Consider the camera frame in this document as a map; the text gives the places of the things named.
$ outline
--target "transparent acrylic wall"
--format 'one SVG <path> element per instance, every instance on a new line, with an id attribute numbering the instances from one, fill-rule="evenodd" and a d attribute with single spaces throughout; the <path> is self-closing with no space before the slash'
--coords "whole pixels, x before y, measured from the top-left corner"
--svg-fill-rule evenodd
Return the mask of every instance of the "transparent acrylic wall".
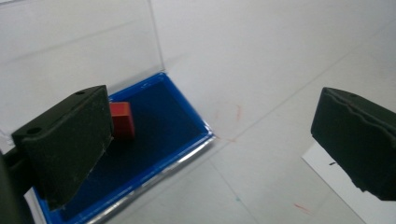
<path id="1" fill-rule="evenodd" d="M 148 0 L 0 3 L 0 137 L 69 94 L 163 70 Z"/>

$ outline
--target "blue tray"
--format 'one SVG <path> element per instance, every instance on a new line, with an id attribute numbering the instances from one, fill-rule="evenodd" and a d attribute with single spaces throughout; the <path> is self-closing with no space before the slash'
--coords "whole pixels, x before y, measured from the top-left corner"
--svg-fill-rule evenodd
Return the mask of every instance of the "blue tray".
<path id="1" fill-rule="evenodd" d="M 64 208 L 51 212 L 46 202 L 38 199 L 48 223 L 103 220 L 147 189 L 155 177 L 163 176 L 168 168 L 182 163 L 214 138 L 165 73 L 114 93 L 109 100 L 131 104 L 135 140 L 113 141 Z"/>

